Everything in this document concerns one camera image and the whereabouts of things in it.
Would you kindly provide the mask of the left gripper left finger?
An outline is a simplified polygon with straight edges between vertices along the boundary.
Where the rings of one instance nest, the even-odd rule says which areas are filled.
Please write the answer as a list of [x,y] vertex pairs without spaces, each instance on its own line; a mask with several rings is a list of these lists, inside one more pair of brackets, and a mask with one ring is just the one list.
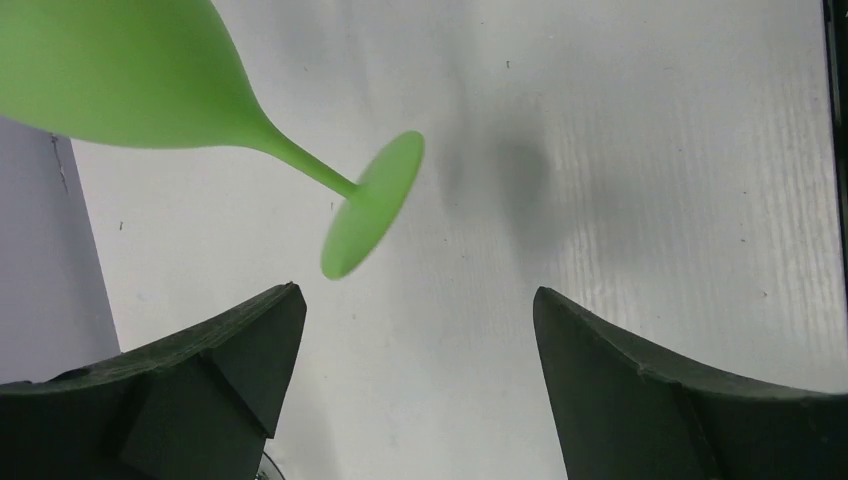
[[273,438],[307,306],[274,286],[155,342],[1,388],[5,479],[251,479]]

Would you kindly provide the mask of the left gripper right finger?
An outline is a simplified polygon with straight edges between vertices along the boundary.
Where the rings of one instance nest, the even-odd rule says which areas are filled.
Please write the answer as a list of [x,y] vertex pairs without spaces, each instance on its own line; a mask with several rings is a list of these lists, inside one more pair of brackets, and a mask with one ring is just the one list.
[[533,323],[571,479],[843,479],[847,397],[721,370],[539,288]]

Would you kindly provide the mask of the green wine glass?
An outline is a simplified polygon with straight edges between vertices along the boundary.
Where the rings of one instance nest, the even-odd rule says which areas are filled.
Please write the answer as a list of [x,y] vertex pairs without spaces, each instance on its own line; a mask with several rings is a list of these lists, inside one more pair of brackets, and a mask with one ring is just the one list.
[[350,181],[287,138],[256,99],[209,1],[5,1],[1,112],[93,143],[146,149],[244,147],[343,198],[324,241],[329,279],[356,269],[400,212],[424,156],[407,131]]

